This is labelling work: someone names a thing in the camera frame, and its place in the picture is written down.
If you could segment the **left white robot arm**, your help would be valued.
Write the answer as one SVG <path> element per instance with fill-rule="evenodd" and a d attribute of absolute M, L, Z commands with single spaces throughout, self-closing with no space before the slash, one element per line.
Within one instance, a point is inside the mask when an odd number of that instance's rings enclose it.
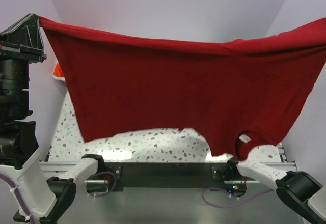
<path fill-rule="evenodd" d="M 57 177 L 45 178 L 39 160 L 36 123 L 29 108 L 29 64 L 46 59 L 40 19 L 28 14 L 1 32 L 1 179 L 17 200 L 14 220 L 57 223 L 77 188 L 105 168 L 103 157 L 86 154 Z"/>

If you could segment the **orange t-shirt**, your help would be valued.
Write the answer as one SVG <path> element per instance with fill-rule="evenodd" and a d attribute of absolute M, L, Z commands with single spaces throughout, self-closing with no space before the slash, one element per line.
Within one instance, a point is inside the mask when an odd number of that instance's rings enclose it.
<path fill-rule="evenodd" d="M 54 79 L 64 79 L 64 74 L 59 63 L 56 63 L 56 66 L 53 71 Z"/>

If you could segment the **white plastic laundry basket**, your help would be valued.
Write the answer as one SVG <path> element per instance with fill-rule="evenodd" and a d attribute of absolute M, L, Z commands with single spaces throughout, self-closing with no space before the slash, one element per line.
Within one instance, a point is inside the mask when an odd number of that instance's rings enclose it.
<path fill-rule="evenodd" d="M 64 84 L 66 84 L 66 80 L 64 77 L 57 77 L 57 76 L 53 76 L 53 79 L 56 81 L 60 81 L 63 82 Z"/>

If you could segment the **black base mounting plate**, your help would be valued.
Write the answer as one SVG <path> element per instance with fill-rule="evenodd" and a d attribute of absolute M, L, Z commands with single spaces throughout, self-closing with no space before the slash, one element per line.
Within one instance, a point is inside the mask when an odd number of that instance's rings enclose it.
<path fill-rule="evenodd" d="M 106 173 L 90 177 L 90 192 L 125 188 L 210 188 L 244 194 L 249 183 L 227 163 L 106 163 Z"/>

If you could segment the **dark red t-shirt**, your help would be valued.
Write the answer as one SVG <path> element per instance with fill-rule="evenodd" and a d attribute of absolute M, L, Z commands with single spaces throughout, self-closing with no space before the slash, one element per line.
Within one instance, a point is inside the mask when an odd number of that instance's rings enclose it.
<path fill-rule="evenodd" d="M 39 21 L 86 143 L 145 129 L 192 128 L 213 156 L 245 160 L 254 147 L 286 137 L 325 65 L 323 18 L 270 37 L 224 43 Z"/>

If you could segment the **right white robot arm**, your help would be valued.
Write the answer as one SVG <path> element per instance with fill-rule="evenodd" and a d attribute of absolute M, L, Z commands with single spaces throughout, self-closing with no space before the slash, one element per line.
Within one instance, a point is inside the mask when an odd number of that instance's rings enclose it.
<path fill-rule="evenodd" d="M 231 170 L 274 190 L 279 199 L 309 223 L 325 223 L 325 186 L 306 172 L 279 170 L 250 159 L 227 161 Z"/>

